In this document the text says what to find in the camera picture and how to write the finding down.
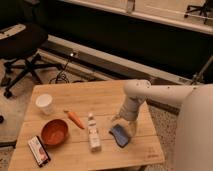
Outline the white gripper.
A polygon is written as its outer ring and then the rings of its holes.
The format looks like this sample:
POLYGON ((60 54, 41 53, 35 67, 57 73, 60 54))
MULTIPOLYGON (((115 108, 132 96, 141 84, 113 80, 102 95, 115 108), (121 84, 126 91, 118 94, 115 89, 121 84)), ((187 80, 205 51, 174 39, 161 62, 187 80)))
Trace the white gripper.
POLYGON ((139 115, 140 106, 145 102, 145 98, 131 98, 126 96, 124 103, 121 106, 119 115, 114 115, 111 118, 111 123, 115 123, 121 118, 129 122, 131 136, 134 137, 137 133, 138 122, 136 121, 139 115))

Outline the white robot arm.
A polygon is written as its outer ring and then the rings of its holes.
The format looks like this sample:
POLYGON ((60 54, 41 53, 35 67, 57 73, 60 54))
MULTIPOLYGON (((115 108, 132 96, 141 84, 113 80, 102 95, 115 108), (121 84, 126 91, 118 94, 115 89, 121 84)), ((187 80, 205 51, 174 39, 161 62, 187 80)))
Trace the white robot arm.
POLYGON ((152 85, 135 79, 126 81, 123 91, 125 99, 114 120, 134 125, 146 100, 159 103, 178 114, 174 171, 213 171, 213 84, 152 85))

